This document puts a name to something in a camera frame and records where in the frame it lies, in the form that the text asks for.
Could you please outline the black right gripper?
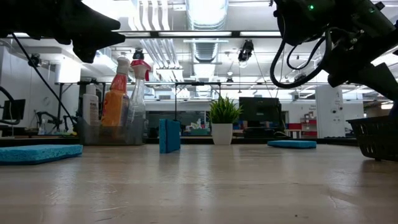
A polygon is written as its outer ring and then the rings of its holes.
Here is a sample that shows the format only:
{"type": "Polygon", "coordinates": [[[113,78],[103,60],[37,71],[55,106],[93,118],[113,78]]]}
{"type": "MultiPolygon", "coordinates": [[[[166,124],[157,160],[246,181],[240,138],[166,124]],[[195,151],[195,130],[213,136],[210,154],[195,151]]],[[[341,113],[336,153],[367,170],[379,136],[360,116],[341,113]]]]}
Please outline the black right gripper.
{"type": "Polygon", "coordinates": [[[368,86],[392,101],[398,101],[398,82],[385,63],[328,62],[328,83],[337,87],[344,83],[368,86]]]}

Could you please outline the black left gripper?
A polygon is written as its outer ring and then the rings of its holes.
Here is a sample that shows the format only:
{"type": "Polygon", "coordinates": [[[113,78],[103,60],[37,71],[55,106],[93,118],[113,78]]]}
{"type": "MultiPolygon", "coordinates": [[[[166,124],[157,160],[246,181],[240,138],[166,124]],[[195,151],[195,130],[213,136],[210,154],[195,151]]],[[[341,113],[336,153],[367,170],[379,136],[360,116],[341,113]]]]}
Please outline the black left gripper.
{"type": "Polygon", "coordinates": [[[100,49],[124,42],[126,36],[117,32],[121,23],[89,7],[83,0],[34,0],[33,31],[35,40],[54,38],[59,44],[73,43],[73,52],[84,63],[93,63],[100,49]],[[71,38],[68,23],[75,15],[77,22],[94,30],[109,32],[78,34],[71,38]]]}

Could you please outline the clear spray bottle red trigger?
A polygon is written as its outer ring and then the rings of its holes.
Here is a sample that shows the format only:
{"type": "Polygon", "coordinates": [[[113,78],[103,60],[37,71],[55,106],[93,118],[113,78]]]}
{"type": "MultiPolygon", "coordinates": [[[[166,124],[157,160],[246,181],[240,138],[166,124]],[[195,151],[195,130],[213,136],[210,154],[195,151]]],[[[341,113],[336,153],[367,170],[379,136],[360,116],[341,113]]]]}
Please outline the clear spray bottle red trigger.
{"type": "Polygon", "coordinates": [[[135,59],[131,62],[136,78],[133,93],[129,99],[129,110],[126,127],[129,131],[137,131],[144,127],[146,106],[144,102],[145,81],[151,67],[143,59],[135,59]]]}

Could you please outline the orange cleaner bottle white cap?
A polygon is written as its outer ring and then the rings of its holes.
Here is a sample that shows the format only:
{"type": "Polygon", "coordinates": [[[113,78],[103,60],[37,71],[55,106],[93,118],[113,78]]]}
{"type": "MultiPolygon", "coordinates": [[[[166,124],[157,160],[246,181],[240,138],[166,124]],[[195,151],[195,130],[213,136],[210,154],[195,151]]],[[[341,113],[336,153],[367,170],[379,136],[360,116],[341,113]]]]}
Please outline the orange cleaner bottle white cap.
{"type": "Polygon", "coordinates": [[[109,91],[105,94],[101,124],[107,127],[123,126],[127,118],[129,97],[127,78],[130,60],[125,56],[117,58],[118,66],[109,91]]]}

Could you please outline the small white bottle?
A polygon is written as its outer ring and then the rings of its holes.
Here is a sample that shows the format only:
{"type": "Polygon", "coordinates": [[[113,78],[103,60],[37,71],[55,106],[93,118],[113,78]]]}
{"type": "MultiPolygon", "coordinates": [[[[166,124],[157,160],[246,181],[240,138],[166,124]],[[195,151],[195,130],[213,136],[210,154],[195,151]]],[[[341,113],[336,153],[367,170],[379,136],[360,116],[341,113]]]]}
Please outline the small white bottle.
{"type": "Polygon", "coordinates": [[[96,95],[96,87],[94,85],[86,86],[86,93],[83,95],[82,114],[87,125],[99,125],[99,99],[96,95]]]}

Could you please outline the black mesh basket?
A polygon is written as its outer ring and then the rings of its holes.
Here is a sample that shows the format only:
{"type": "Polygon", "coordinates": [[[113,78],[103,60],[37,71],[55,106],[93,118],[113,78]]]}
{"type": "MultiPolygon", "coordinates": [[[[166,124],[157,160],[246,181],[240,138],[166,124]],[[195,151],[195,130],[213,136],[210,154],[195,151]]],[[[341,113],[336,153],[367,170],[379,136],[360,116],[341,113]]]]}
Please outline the black mesh basket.
{"type": "Polygon", "coordinates": [[[398,117],[348,120],[363,156],[398,162],[398,117]]]}

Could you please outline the white cabinet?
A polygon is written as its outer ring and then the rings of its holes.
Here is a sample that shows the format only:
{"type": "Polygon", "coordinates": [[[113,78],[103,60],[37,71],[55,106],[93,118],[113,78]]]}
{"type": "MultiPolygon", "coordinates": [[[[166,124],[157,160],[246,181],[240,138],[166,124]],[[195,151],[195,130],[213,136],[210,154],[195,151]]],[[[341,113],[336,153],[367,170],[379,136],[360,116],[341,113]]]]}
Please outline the white cabinet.
{"type": "Polygon", "coordinates": [[[332,88],[329,85],[317,86],[315,99],[318,138],[345,137],[345,119],[341,88],[332,88]]]}

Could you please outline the red storage bins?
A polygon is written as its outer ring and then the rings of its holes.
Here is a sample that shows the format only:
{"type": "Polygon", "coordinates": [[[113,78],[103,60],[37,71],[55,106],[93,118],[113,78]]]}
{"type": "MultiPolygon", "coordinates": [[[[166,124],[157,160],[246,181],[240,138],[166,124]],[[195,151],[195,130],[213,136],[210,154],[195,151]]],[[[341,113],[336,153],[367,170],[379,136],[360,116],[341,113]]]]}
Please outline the red storage bins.
{"type": "Polygon", "coordinates": [[[317,120],[302,118],[299,123],[289,123],[285,131],[294,139],[317,138],[317,120]]]}

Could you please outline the black overhead rig bar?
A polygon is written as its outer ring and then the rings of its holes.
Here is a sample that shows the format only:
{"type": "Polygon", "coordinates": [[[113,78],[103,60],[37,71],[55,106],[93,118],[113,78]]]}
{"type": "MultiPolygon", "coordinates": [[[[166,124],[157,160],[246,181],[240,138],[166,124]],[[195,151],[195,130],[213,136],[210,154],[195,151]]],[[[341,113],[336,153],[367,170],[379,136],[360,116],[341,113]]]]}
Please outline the black overhead rig bar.
{"type": "Polygon", "coordinates": [[[152,31],[120,31],[127,39],[156,38],[279,38],[279,31],[240,31],[240,30],[152,30],[152,31]]]}

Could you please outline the gray translucent caddy bin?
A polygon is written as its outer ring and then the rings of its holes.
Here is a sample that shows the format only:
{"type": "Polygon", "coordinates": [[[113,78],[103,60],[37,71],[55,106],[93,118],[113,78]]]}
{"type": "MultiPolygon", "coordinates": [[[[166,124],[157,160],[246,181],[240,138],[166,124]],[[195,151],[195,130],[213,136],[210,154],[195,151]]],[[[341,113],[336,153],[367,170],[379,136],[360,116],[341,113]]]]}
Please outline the gray translucent caddy bin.
{"type": "Polygon", "coordinates": [[[76,128],[80,142],[87,146],[140,146],[147,139],[147,125],[142,119],[124,126],[93,126],[80,118],[76,128]]]}

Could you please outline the small black monitor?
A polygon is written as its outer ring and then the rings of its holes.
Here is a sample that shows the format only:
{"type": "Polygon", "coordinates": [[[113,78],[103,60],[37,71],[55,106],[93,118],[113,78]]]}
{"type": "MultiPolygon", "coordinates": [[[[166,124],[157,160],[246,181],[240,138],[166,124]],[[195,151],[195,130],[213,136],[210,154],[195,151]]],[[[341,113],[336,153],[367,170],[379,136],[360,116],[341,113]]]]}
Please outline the small black monitor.
{"type": "Polygon", "coordinates": [[[14,100],[11,103],[9,100],[6,100],[2,107],[2,119],[5,120],[15,120],[17,118],[24,118],[24,110],[25,110],[25,99],[14,100]]]}

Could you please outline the large black monitor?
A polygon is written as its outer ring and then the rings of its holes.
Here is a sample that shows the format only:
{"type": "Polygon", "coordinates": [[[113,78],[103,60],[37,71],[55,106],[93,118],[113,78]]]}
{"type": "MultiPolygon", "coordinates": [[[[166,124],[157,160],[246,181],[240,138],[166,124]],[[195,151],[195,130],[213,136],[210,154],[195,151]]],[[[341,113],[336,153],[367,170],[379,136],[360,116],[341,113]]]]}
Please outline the large black monitor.
{"type": "Polygon", "coordinates": [[[244,123],[244,138],[274,138],[284,131],[282,108],[278,98],[240,97],[239,120],[244,123]]]}

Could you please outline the green plant white pot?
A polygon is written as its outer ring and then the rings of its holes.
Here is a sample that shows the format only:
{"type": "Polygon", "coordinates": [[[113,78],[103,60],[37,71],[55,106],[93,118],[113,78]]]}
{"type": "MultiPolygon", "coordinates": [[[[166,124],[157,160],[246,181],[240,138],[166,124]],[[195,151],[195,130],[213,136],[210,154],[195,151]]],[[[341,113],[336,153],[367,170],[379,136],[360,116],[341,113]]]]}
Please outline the green plant white pot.
{"type": "Polygon", "coordinates": [[[211,124],[211,136],[215,145],[230,145],[233,137],[233,124],[243,112],[228,97],[220,96],[210,104],[208,119],[211,124]]]}

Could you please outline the black background workbench frame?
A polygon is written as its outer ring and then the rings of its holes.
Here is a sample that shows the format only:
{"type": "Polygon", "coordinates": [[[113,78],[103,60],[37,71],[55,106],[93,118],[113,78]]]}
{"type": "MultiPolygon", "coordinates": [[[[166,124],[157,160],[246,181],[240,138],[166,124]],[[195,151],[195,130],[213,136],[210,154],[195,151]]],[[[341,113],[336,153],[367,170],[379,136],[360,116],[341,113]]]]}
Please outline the black background workbench frame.
{"type": "MultiPolygon", "coordinates": [[[[103,86],[103,91],[105,91],[106,86],[110,85],[110,82],[97,82],[95,80],[92,81],[79,81],[79,82],[72,82],[72,83],[60,83],[60,82],[56,82],[56,85],[60,85],[60,91],[62,91],[62,86],[63,85],[90,85],[90,84],[94,84],[94,85],[102,85],[103,86]]],[[[205,86],[205,85],[216,85],[219,88],[219,91],[221,91],[221,82],[145,82],[146,86],[172,86],[174,87],[174,90],[177,91],[177,88],[179,85],[183,85],[183,86],[205,86]]]]}

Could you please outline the black aluminium table frame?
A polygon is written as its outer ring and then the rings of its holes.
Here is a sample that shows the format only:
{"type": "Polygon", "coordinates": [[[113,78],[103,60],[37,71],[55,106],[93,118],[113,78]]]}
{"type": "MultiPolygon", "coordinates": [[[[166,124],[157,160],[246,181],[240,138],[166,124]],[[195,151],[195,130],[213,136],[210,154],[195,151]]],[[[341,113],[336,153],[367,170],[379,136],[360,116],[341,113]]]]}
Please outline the black aluminium table frame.
{"type": "MultiPolygon", "coordinates": [[[[241,138],[232,139],[232,144],[267,144],[268,141],[276,141],[271,138],[241,138]]],[[[319,139],[302,139],[304,141],[316,141],[317,144],[331,144],[342,146],[358,146],[358,141],[353,138],[319,138],[319,139]]],[[[181,138],[181,144],[213,144],[211,138],[181,138]]],[[[82,144],[84,146],[122,146],[124,142],[97,142],[84,143],[80,138],[19,138],[19,139],[0,139],[0,147],[10,146],[29,146],[40,144],[82,144]]]]}

